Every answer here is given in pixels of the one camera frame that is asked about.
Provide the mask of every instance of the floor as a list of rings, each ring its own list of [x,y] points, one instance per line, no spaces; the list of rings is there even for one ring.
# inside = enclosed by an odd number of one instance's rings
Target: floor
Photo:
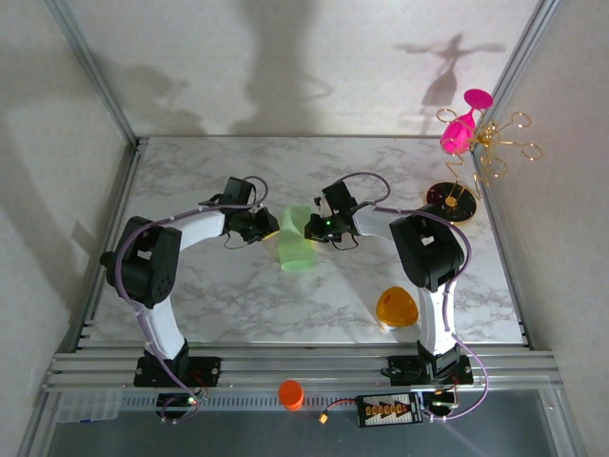
[[[461,401],[469,405],[478,396],[463,392]],[[534,390],[492,391],[475,413],[458,421],[366,429],[358,427],[355,408],[332,409],[323,426],[319,410],[243,412],[204,407],[204,412],[179,427],[161,425],[149,411],[122,412],[112,421],[60,424],[50,455],[80,457],[87,449],[88,457],[556,456],[542,408]]]
[[[15,455],[108,224],[125,143],[44,2],[0,19],[0,443]]]

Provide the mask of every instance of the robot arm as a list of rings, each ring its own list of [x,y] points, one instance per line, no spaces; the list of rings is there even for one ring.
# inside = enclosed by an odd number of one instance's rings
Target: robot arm
[[[136,230],[143,230],[127,247],[121,263],[121,278],[128,296],[140,303],[137,318],[148,342],[154,346],[171,371],[184,379],[188,367],[187,341],[178,329],[170,293],[175,284],[181,251],[208,238],[239,233],[248,244],[264,239],[279,225],[268,209],[248,205],[254,186],[248,181],[229,178],[225,191],[211,202],[217,209],[201,210],[175,222],[172,227],[153,226],[142,217],[132,217],[114,252],[105,252],[100,262],[108,269],[108,283],[116,288],[117,252]],[[163,376],[155,357],[145,351],[147,362],[154,366],[154,378]]]
[[[359,209],[353,215],[353,224],[355,230],[362,236],[378,236],[389,241],[394,241],[392,230],[399,232],[399,224],[402,219],[405,218],[400,214],[381,212],[374,207],[368,206]],[[447,322],[450,328],[455,327],[454,292],[456,285],[457,283],[453,282],[450,285],[450,290],[447,291]],[[420,341],[422,347],[432,355],[444,354],[455,346],[455,340],[451,336],[451,331],[447,331],[444,327],[442,316],[442,304],[446,286],[446,283],[438,284],[436,291],[432,291],[430,288],[417,287],[422,324]]]
[[[176,223],[173,228],[182,232],[180,251],[200,243],[207,238],[215,238],[225,233],[226,216],[219,210],[202,212]],[[166,360],[173,360],[182,350],[186,339],[178,329],[171,307],[171,294],[153,308],[144,308],[142,318],[148,326],[159,352]]]
[[[417,347],[420,365],[430,380],[455,365],[460,359],[460,350],[452,338],[456,283],[451,279],[464,259],[451,229],[421,215],[403,216],[396,210],[358,205],[344,182],[324,189],[323,197],[315,202],[321,214],[311,214],[304,229],[308,239],[340,242],[342,236],[349,233],[394,241],[404,272],[419,292],[422,334]],[[417,212],[439,215],[432,205]]]

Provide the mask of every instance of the cable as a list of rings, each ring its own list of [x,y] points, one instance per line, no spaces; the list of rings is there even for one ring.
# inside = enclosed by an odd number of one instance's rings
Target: cable
[[[353,176],[372,176],[374,178],[381,180],[383,182],[384,186],[387,188],[387,193],[384,195],[384,197],[377,198],[376,200],[373,200],[371,202],[365,202],[368,205],[376,205],[380,202],[384,202],[387,198],[389,198],[389,195],[391,195],[391,186],[389,186],[389,183],[387,182],[387,180],[384,179],[380,174],[373,173],[372,171],[355,171],[354,173],[349,173],[346,176],[343,176],[341,179],[334,181],[332,183],[332,186],[344,181],[345,179],[352,178]]]
[[[327,422],[327,412],[332,407],[335,407],[341,403],[358,403],[358,400],[356,398],[342,398],[340,400],[335,400],[334,402],[330,403],[327,407],[325,407],[324,411],[322,411],[322,414],[320,414],[320,422],[322,424],[325,424]]]
[[[349,233],[351,235],[351,239],[353,240],[353,243],[355,243],[355,246],[352,246],[351,248],[344,248],[341,249],[338,246],[336,246],[336,243],[334,242],[334,240],[330,240],[330,243],[332,243],[332,246],[334,247],[335,250],[352,250],[355,249],[356,247],[358,247],[360,244],[358,243],[358,241],[355,239],[355,235],[353,235],[353,233]]]
[[[457,281],[457,278],[459,278],[459,276],[461,276],[461,274],[469,267],[469,264],[472,259],[472,245],[469,243],[469,240],[465,236],[465,233],[463,233],[460,228],[455,227],[453,224],[451,224],[447,220],[442,219],[440,216],[437,216],[435,214],[430,214],[425,211],[420,211],[417,209],[400,210],[400,209],[379,208],[379,207],[375,207],[375,210],[380,211],[380,212],[390,212],[390,213],[394,213],[394,214],[396,214],[396,213],[397,214],[415,214],[417,216],[431,219],[432,221],[439,222],[440,224],[443,224],[443,225],[449,227],[455,233],[457,233],[463,240],[463,243],[465,244],[465,250],[466,250],[465,262],[463,263],[463,267],[457,272],[457,274],[455,274],[455,276],[448,283],[446,283],[446,287],[444,288],[444,298],[442,300],[442,319],[444,320],[444,329],[445,329],[445,331],[452,331],[450,326],[448,325],[448,315],[447,315],[448,298],[451,293],[450,289],[451,289],[451,286],[455,283],[455,281]],[[461,339],[457,336],[457,334],[454,331],[452,331],[451,337],[453,338],[453,340],[455,340],[455,343],[457,343],[457,345],[459,345],[461,348],[465,349],[465,351],[469,355],[471,355],[472,358],[476,362],[478,362],[478,365],[480,365],[480,368],[482,369],[482,373],[484,374],[484,390],[482,391],[481,397],[471,407],[467,408],[465,411],[462,411],[459,414],[456,414],[454,416],[453,415],[443,416],[442,417],[443,421],[451,421],[454,419],[459,419],[460,417],[463,417],[464,415],[472,412],[474,409],[479,407],[481,405],[481,403],[484,401],[484,399],[486,398],[486,395],[488,395],[488,389],[489,389],[488,371],[486,370],[486,367],[484,366],[484,363],[482,362],[480,356],[478,356],[478,354],[476,354],[472,349],[470,349],[468,345],[466,345],[463,341],[461,341]],[[430,421],[433,421],[434,417],[439,417],[439,416],[436,416],[431,411],[427,411],[427,412],[430,414]]]
[[[140,325],[140,329],[144,333],[144,337],[146,339],[146,347],[150,348],[152,354],[158,359],[159,364],[161,365],[161,367],[163,368],[163,370],[165,371],[167,376],[169,376],[169,378],[176,385],[181,387],[188,395],[190,395],[190,397],[192,397],[194,399],[194,404],[193,404],[194,414],[196,414],[196,412],[199,410],[199,401],[197,399],[197,396],[194,394],[192,389],[190,389],[190,387],[188,387],[186,384],[184,384],[180,380],[180,378],[178,378],[173,373],[173,371],[171,371],[171,369],[169,369],[169,367],[165,363],[165,360],[163,359],[163,354],[161,353],[161,350],[157,347],[156,342],[154,341],[154,334],[152,333],[149,323],[146,320],[146,316],[144,315],[144,311],[146,309],[144,307],[144,305],[136,302],[135,300],[132,300],[131,297],[128,296],[127,290],[125,289],[125,285],[123,284],[123,260],[125,259],[127,249],[135,242],[135,240],[137,240],[137,238],[142,233],[144,233],[145,231],[147,231],[153,227],[172,224],[174,222],[181,221],[183,219],[187,219],[188,217],[192,217],[197,214],[201,214],[202,212],[208,212],[208,211],[213,211],[213,210],[217,210],[217,209],[252,209],[252,208],[255,208],[255,207],[261,205],[268,195],[268,184],[266,183],[266,181],[263,178],[258,177],[258,176],[247,176],[247,178],[245,178],[245,179],[246,180],[256,179],[263,184],[263,186],[265,187],[265,193],[263,194],[263,196],[261,197],[260,200],[254,201],[253,203],[247,204],[247,205],[217,205],[211,201],[208,201],[208,202],[199,204],[199,206],[195,209],[190,209],[188,211],[181,212],[179,214],[170,216],[165,219],[160,219],[155,222],[150,222],[148,224],[144,224],[143,226],[139,227],[138,229],[136,229],[135,231],[133,231],[130,234],[130,236],[127,238],[127,240],[125,240],[125,243],[123,243],[123,245],[121,247],[119,247],[117,255],[116,255],[116,263],[115,263],[115,268],[114,268],[114,282],[116,284],[116,289],[118,291],[118,294],[123,300],[125,300],[127,303],[132,305],[133,308],[135,309],[135,315],[137,317],[138,324]],[[173,423],[178,424],[180,422],[183,422],[185,419],[187,419],[187,414],[185,414],[185,416],[183,416],[182,418],[180,418],[178,420],[174,419]]]

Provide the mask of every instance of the green translucent cup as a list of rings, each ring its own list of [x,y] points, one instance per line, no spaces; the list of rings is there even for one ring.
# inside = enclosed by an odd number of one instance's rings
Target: green translucent cup
[[[315,267],[313,242],[305,239],[305,225],[311,216],[310,207],[287,207],[279,232],[279,262],[283,271],[301,271]]]

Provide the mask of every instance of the black bracket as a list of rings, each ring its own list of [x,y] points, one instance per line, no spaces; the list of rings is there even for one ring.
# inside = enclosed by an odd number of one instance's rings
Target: black bracket
[[[216,387],[220,378],[220,357],[188,357],[185,374],[180,380],[188,387]],[[136,387],[176,387],[163,368],[150,362],[146,355],[137,361],[133,378]]]
[[[393,355],[387,358],[389,368],[383,368],[381,374],[391,381],[391,386],[473,386],[474,376],[467,356],[462,355],[459,361],[447,368],[433,379],[421,364],[418,355]]]

